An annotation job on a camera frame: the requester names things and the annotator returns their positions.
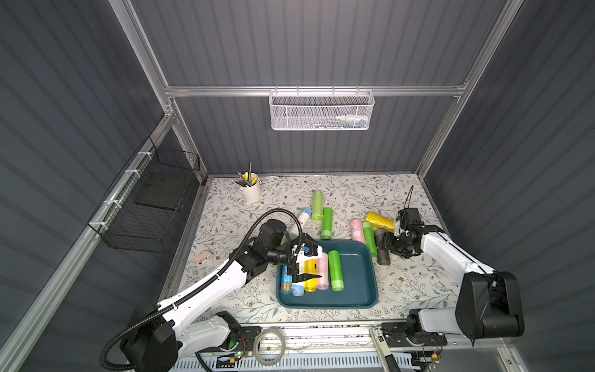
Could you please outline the white roll with blue end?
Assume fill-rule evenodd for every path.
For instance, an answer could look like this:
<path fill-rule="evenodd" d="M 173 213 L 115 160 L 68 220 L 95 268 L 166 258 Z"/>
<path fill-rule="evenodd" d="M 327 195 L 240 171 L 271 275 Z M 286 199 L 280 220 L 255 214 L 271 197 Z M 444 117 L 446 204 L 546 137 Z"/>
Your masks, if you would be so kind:
<path fill-rule="evenodd" d="M 305 286 L 302 282 L 293 283 L 291 285 L 291 294 L 294 297 L 302 297 L 305 294 Z"/>

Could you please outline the yellow trash bag roll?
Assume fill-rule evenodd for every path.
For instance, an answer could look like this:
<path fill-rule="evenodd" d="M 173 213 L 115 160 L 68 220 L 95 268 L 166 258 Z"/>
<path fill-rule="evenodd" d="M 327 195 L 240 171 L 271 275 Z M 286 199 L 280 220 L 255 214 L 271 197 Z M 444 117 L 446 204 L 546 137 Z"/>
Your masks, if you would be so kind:
<path fill-rule="evenodd" d="M 304 282 L 306 292 L 316 292 L 318 288 L 317 260 L 308 260 L 304 264 L 304 272 L 307 280 Z"/>
<path fill-rule="evenodd" d="M 376 213 L 369 212 L 367 214 L 366 221 L 368 223 L 370 223 L 370 225 L 375 228 L 385 229 L 391 233 L 395 232 L 394 220 L 383 217 L 382 215 L 378 215 Z"/>

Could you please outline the dark grey trash bag roll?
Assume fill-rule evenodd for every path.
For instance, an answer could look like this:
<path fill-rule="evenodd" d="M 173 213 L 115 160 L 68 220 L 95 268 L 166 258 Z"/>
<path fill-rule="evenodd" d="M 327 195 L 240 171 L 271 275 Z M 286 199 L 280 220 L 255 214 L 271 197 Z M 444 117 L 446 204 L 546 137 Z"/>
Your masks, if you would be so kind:
<path fill-rule="evenodd" d="M 375 243 L 377 246 L 377 262 L 381 266 L 390 265 L 390 251 L 387 248 L 387 230 L 377 228 L 374 231 Z"/>

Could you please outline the white roll with red label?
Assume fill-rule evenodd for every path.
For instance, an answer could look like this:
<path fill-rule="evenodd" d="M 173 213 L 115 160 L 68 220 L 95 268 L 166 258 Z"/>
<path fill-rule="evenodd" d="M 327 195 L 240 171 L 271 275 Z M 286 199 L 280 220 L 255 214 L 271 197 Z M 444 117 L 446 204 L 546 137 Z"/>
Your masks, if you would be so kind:
<path fill-rule="evenodd" d="M 312 210 L 309 208 L 304 208 L 300 214 L 297 216 L 297 219 L 301 226 L 304 226 L 312 216 Z"/>

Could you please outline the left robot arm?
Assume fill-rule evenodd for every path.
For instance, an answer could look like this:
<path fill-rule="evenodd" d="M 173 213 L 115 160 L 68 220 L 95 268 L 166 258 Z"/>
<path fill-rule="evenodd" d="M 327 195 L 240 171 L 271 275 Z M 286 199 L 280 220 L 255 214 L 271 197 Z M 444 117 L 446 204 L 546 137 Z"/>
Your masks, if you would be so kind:
<path fill-rule="evenodd" d="M 169 371 L 179 358 L 212 348 L 232 345 L 238 338 L 238 322 L 227 312 L 191 330 L 192 322 L 228 294 L 248 284 L 271 264 L 285 266 L 296 282 L 312 278 L 300 266 L 322 256 L 322 246 L 305 232 L 285 243 L 287 227 L 270 219 L 259 227 L 257 236 L 246 234 L 229 259 L 187 290 L 158 304 L 142 302 L 133 311 L 123 336 L 116 345 L 127 364 L 113 364 L 107 352 L 100 357 L 109 370 Z"/>

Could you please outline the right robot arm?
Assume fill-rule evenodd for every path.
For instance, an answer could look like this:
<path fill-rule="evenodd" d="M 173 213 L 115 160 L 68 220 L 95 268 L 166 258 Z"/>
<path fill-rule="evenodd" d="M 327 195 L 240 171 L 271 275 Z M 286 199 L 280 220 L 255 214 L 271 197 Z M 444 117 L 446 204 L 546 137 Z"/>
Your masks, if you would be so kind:
<path fill-rule="evenodd" d="M 381 248 L 402 258 L 428 254 L 460 286 L 454 307 L 410 311 L 404 325 L 407 336 L 455 334 L 474 343 L 525 333 L 521 293 L 514 274 L 480 262 L 438 226 L 415 226 L 398 235 L 385 232 Z"/>

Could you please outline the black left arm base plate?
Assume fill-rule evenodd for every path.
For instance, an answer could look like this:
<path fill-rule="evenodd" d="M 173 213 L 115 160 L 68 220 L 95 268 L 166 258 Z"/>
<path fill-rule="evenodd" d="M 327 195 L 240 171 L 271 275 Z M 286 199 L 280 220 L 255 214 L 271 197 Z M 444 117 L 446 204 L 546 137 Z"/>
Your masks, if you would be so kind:
<path fill-rule="evenodd" d="M 217 347 L 201 350 L 201 353 L 246 352 L 253 349 L 256 337 L 262 332 L 260 326 L 244 326 L 232 330 L 230 335 Z"/>

